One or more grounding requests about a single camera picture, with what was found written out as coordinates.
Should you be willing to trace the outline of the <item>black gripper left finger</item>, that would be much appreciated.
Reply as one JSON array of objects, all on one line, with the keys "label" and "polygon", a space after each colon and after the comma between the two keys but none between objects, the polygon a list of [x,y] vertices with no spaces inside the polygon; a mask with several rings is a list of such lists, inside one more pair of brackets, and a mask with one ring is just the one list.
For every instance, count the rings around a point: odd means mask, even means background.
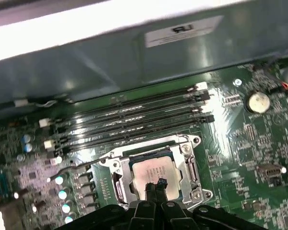
[{"label": "black gripper left finger", "polygon": [[157,189],[160,183],[147,183],[145,200],[136,201],[127,210],[108,205],[60,227],[61,230],[154,230]]}]

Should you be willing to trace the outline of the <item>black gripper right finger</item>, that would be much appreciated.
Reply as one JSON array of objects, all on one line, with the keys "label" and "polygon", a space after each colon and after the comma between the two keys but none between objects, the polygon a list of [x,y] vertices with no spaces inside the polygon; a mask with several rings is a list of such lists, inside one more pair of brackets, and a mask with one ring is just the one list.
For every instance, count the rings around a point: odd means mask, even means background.
[{"label": "black gripper right finger", "polygon": [[167,180],[159,179],[156,190],[161,193],[161,212],[168,230],[263,230],[257,224],[230,214],[222,208],[200,205],[193,211],[182,208],[174,201],[166,200]]}]

